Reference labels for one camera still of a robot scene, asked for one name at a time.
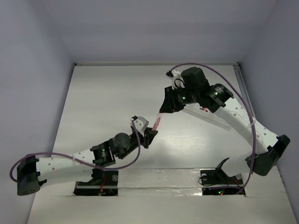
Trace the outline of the pink highlighter pen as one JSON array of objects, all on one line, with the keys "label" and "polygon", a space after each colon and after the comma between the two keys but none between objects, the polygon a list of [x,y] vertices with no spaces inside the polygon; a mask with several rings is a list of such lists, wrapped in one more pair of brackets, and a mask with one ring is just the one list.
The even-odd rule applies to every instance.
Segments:
[{"label": "pink highlighter pen", "polygon": [[156,131],[157,130],[157,128],[158,128],[158,126],[160,124],[161,118],[162,118],[162,114],[159,112],[157,114],[156,121],[155,121],[155,123],[154,123],[154,125],[152,127],[152,131]]}]

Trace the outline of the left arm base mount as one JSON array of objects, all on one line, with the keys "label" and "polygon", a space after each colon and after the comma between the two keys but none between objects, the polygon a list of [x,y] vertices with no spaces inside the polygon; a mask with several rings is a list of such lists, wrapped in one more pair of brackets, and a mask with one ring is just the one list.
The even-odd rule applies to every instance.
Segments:
[{"label": "left arm base mount", "polygon": [[118,170],[93,169],[91,180],[76,182],[76,196],[118,196]]}]

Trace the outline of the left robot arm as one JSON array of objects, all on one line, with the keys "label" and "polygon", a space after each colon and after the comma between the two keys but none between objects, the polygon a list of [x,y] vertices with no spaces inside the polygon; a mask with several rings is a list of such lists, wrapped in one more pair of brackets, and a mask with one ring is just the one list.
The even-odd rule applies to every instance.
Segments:
[{"label": "left robot arm", "polygon": [[131,135],[119,133],[113,138],[71,155],[60,153],[28,154],[17,162],[17,195],[27,196],[41,188],[66,182],[99,184],[104,171],[112,170],[117,159],[123,160],[134,150],[148,148],[157,130],[132,131]]}]

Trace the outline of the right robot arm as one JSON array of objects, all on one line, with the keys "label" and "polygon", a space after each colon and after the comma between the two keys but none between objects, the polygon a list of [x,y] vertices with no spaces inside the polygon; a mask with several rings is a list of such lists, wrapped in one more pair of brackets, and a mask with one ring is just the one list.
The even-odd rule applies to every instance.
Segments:
[{"label": "right robot arm", "polygon": [[247,172],[260,176],[269,173],[290,144],[287,135],[278,136],[264,127],[248,114],[247,107],[235,97],[235,91],[231,92],[222,84],[210,85],[199,67],[182,72],[170,70],[166,75],[172,85],[164,90],[160,113],[179,112],[197,103],[227,122],[252,147],[245,155],[225,158],[218,165],[215,171],[218,182],[226,183],[232,176]]}]

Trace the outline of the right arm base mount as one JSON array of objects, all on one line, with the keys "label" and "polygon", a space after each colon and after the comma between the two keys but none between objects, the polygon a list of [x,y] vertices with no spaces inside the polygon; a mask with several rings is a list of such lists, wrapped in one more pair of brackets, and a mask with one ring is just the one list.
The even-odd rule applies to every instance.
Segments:
[{"label": "right arm base mount", "polygon": [[214,169],[204,169],[200,171],[198,183],[202,186],[202,195],[204,196],[225,196],[242,195],[245,196],[245,190],[242,190],[243,180],[238,181],[236,176],[229,177],[221,169],[228,160],[224,159]]}]

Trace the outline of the white compartment organizer tray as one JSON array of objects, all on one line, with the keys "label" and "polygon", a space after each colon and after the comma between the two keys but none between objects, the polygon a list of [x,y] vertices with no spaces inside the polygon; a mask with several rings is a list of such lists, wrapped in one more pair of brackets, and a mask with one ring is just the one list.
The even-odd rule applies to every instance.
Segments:
[{"label": "white compartment organizer tray", "polygon": [[201,120],[204,120],[212,125],[221,127],[223,129],[229,130],[231,128],[231,125],[229,125],[226,121],[223,119],[217,117],[214,113],[203,111],[202,106],[199,104],[189,104],[186,105],[183,109],[183,112],[186,112],[194,117],[197,117]]}]

